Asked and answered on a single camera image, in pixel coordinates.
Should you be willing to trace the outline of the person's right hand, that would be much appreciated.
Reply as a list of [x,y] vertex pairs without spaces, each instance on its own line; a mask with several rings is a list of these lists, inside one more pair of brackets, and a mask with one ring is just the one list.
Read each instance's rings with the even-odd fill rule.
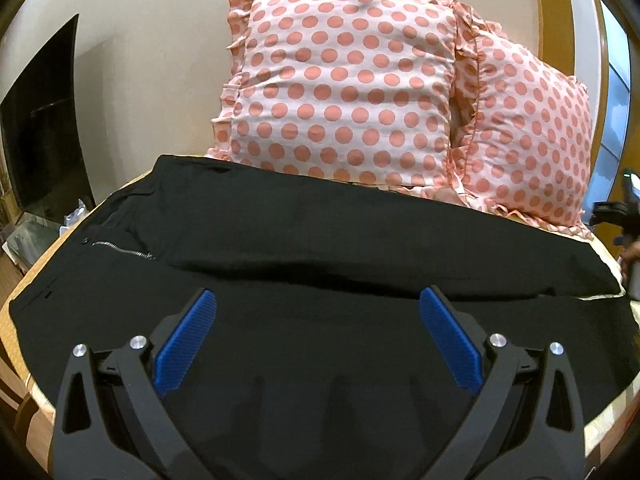
[[620,272],[623,280],[628,281],[632,266],[640,259],[640,242],[636,240],[620,253]]

